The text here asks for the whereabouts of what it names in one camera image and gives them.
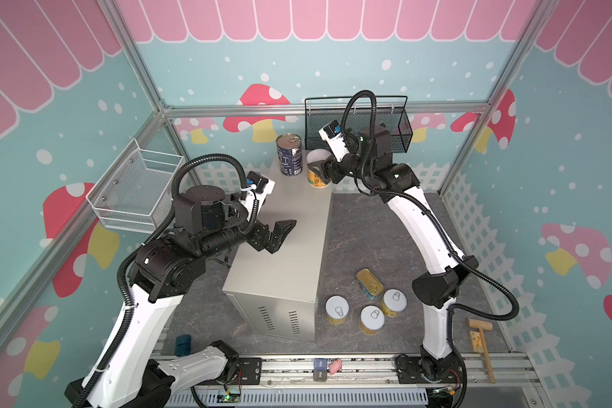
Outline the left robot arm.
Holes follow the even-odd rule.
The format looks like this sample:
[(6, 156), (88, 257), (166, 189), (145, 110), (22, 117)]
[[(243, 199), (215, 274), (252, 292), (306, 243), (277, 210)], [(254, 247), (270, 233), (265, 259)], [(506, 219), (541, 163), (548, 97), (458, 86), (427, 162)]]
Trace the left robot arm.
[[(182, 190), (185, 176), (207, 163), (231, 165), (240, 190), (233, 195), (213, 185)], [(241, 382), (240, 357), (225, 342), (175, 360), (154, 360), (152, 352), (193, 282), (206, 273), (208, 261), (245, 243), (269, 253), (281, 248), (295, 221), (268, 226), (258, 220), (274, 187), (273, 180), (244, 170), (226, 154), (200, 156), (175, 171), (168, 215), (118, 268), (122, 309), (89, 374), (67, 386), (73, 406), (162, 407), (174, 394), (198, 384), (228, 388)]]

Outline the dark blue tall can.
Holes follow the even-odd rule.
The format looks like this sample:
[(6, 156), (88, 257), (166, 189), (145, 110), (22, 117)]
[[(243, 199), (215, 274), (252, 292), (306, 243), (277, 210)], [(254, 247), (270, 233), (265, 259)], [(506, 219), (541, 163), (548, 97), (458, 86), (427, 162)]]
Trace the dark blue tall can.
[(280, 172), (286, 176), (302, 173), (302, 139), (297, 134), (282, 134), (276, 139)]

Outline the yellow can white lid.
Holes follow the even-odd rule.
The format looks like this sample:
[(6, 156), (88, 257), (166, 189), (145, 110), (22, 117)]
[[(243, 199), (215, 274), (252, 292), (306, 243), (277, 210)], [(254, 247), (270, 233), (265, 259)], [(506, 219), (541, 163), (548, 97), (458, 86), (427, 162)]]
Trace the yellow can white lid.
[(316, 163), (324, 162), (332, 153), (324, 149), (310, 151), (307, 154), (307, 168), (309, 184), (314, 188), (326, 188), (329, 182), (321, 178), (321, 169), (316, 166)]

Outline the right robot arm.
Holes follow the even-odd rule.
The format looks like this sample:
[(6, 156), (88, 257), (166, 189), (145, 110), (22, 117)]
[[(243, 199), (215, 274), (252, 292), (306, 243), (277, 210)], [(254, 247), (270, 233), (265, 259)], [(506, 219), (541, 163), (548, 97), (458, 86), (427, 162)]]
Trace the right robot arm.
[[(520, 305), (504, 285), (480, 272), (476, 258), (464, 254), (446, 233), (412, 168), (394, 162), (393, 135), (377, 122), (377, 114), (375, 93), (361, 90), (353, 95), (341, 119), (319, 131), (331, 157), (309, 165), (309, 169), (334, 184), (352, 178), (360, 193), (380, 197), (406, 227), (427, 267), (426, 273), (412, 283), (413, 292), (423, 304), (425, 324), (421, 355), (414, 368), (423, 380), (440, 383), (463, 364), (452, 335), (456, 310), (492, 321), (511, 321), (518, 316)], [(503, 294), (510, 302), (510, 311), (490, 314), (459, 304), (459, 288), (470, 275)]]

